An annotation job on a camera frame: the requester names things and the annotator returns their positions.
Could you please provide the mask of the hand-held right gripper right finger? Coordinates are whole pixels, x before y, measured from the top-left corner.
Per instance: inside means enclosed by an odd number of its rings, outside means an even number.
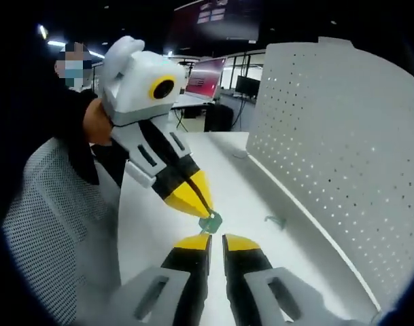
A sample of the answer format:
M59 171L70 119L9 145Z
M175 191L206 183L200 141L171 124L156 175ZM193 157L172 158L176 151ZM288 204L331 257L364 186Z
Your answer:
M332 325L322 295L285 268L272 267L248 238L222 236L226 293L237 325Z

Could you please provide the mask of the person's left hand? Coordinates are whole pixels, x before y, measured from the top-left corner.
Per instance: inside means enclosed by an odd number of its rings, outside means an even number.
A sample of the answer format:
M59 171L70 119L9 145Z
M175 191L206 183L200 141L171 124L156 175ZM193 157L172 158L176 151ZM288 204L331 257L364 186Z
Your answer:
M90 102L85 111L82 126L89 143L98 145L111 143L113 126L104 110L101 99L96 98Z

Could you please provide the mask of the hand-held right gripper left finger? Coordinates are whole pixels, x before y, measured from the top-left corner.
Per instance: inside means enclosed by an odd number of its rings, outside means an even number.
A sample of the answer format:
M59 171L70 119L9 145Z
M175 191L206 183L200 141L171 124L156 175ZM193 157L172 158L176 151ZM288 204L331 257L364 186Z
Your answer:
M175 243L162 265L119 288L107 307L108 325L198 325L208 294L210 234Z

